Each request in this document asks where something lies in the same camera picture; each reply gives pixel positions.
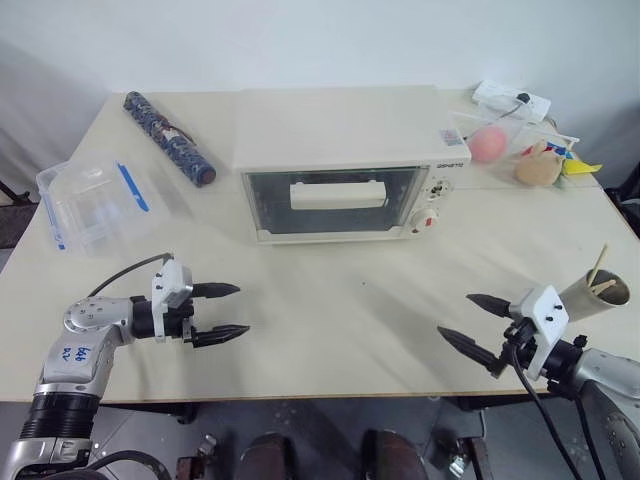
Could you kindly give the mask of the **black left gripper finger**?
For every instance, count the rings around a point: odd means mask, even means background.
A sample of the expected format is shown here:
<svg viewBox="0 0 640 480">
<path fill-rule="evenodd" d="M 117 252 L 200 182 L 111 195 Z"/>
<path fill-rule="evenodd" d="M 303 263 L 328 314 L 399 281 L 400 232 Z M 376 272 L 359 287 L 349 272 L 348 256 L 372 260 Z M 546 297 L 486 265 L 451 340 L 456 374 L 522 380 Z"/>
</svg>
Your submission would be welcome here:
<svg viewBox="0 0 640 480">
<path fill-rule="evenodd" d="M 197 331 L 193 328 L 192 346 L 194 348 L 203 348 L 223 344 L 240 337 L 249 330 L 249 326 L 235 324 L 216 326 L 208 331 Z"/>
<path fill-rule="evenodd" d="M 196 283 L 192 287 L 193 298 L 222 298 L 240 292 L 241 289 L 233 284 L 221 282 Z"/>
</svg>

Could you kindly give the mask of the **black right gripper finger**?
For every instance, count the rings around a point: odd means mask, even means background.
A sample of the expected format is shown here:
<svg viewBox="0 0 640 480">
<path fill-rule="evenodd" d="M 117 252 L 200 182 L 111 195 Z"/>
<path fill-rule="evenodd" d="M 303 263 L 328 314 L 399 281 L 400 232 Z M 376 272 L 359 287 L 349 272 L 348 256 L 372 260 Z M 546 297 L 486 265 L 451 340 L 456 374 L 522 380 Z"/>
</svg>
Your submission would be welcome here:
<svg viewBox="0 0 640 480">
<path fill-rule="evenodd" d="M 493 376 L 501 374 L 500 359 L 489 350 L 479 346 L 475 340 L 443 326 L 438 326 L 437 330 L 456 351 L 483 366 Z"/>
<path fill-rule="evenodd" d="M 510 305 L 507 300 L 487 294 L 467 294 L 466 298 L 492 315 L 511 319 Z"/>
</svg>

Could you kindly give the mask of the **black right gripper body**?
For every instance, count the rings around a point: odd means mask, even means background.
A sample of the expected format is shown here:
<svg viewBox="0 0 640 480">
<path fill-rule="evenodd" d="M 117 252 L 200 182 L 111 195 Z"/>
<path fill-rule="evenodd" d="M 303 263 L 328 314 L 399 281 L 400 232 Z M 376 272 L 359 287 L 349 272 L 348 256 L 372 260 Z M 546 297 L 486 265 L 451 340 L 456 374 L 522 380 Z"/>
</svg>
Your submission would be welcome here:
<svg viewBox="0 0 640 480">
<path fill-rule="evenodd" d="M 523 376 L 536 349 L 534 334 L 537 329 L 533 321 L 512 312 L 510 307 L 511 304 L 507 303 L 499 310 L 499 315 L 510 319 L 511 323 L 503 333 L 505 342 L 492 367 L 494 378 L 499 378 L 508 366 L 511 366 L 519 376 Z"/>
</svg>

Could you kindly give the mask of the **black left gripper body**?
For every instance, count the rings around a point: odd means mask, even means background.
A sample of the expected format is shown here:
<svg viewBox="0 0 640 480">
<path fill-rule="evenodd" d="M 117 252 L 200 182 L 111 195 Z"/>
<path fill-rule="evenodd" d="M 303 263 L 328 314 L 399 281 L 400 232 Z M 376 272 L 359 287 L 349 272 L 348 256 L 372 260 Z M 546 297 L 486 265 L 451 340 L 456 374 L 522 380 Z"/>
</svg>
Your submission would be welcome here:
<svg viewBox="0 0 640 480">
<path fill-rule="evenodd" d="M 184 343 L 192 343 L 195 336 L 193 325 L 194 303 L 186 299 L 178 307 L 169 307 L 163 314 L 164 335 L 172 339 L 181 339 Z"/>
</svg>

